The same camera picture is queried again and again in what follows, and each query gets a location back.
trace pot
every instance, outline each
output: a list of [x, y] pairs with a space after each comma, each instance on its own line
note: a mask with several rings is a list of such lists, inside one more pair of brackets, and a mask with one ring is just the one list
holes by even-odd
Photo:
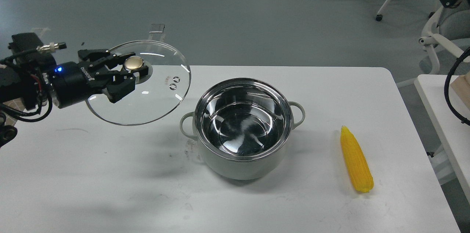
[[[302, 112], [294, 123], [291, 106]], [[183, 122], [193, 118], [193, 134]], [[285, 141], [305, 119], [304, 108], [288, 102], [271, 85], [248, 78], [222, 81], [203, 94], [194, 112], [180, 121], [181, 132], [198, 142], [206, 164], [236, 180], [262, 177], [284, 158]]]

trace yellow corn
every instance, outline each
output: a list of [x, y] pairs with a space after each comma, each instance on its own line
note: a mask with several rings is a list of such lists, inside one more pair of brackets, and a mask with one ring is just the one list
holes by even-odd
[[341, 148], [354, 189], [367, 193], [374, 187], [374, 179], [359, 143], [346, 126], [341, 128]]

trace pot rim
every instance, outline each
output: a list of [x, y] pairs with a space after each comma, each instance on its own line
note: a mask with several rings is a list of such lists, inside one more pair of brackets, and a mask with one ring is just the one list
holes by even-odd
[[[263, 151], [262, 153], [259, 153], [259, 154], [250, 155], [250, 156], [236, 156], [236, 155], [232, 155], [232, 154], [221, 151], [220, 149], [212, 145], [212, 143], [208, 140], [208, 138], [206, 137], [202, 129], [203, 112], [208, 102], [211, 99], [213, 99], [214, 96], [219, 94], [220, 91], [222, 91], [223, 89], [226, 89], [228, 87], [242, 86], [242, 85], [254, 86], [257, 89], [262, 89], [263, 91], [265, 91], [267, 94], [269, 94], [269, 96], [271, 96], [279, 104], [279, 106], [282, 109], [282, 113], [284, 114], [284, 126], [282, 128], [282, 134], [278, 138], [276, 143], [272, 147], [267, 149], [266, 151]], [[280, 91], [278, 91], [276, 88], [274, 88], [270, 84], [264, 81], [261, 81], [259, 79], [235, 78], [235, 79], [228, 79], [228, 80], [222, 81], [212, 86], [202, 95], [202, 97], [198, 101], [198, 104], [196, 105], [194, 124], [195, 124], [196, 132], [200, 141], [204, 144], [206, 148], [210, 149], [210, 151], [217, 154], [218, 156], [224, 159], [228, 159], [230, 161], [242, 161], [242, 162], [258, 161], [260, 159], [263, 159], [275, 153], [284, 145], [292, 129], [292, 110], [290, 108], [289, 102], [284, 97], [284, 95], [282, 95]]]

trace connector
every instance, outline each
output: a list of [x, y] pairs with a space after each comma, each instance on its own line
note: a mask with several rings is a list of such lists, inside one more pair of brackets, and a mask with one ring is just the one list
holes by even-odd
[[45, 54], [45, 53], [54, 53], [56, 50], [66, 49], [66, 48], [67, 48], [67, 45], [65, 43], [54, 44], [54, 42], [51, 42], [49, 45], [43, 45], [43, 46], [37, 47], [36, 50], [40, 54]]

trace pot handle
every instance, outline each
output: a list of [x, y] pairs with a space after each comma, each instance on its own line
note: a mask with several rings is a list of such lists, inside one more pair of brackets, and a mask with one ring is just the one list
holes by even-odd
[[181, 131], [181, 133], [183, 133], [183, 135], [185, 135], [186, 137], [189, 137], [189, 138], [191, 138], [191, 139], [197, 141], [197, 140], [198, 140], [198, 137], [197, 137], [197, 136], [194, 136], [193, 134], [190, 135], [190, 134], [184, 132], [184, 130], [183, 130], [183, 122], [184, 122], [184, 121], [186, 120], [186, 118], [188, 118], [188, 117], [194, 117], [194, 112], [191, 111], [191, 112], [189, 112], [189, 113], [183, 115], [183, 117], [181, 117], [181, 120], [180, 120], [180, 131]]
[[300, 124], [302, 124], [304, 122], [304, 120], [305, 120], [305, 109], [299, 103], [296, 103], [296, 102], [289, 102], [289, 105], [297, 107], [302, 112], [302, 119], [299, 122], [294, 123], [292, 125], [292, 130], [294, 130], [297, 126], [300, 126]]

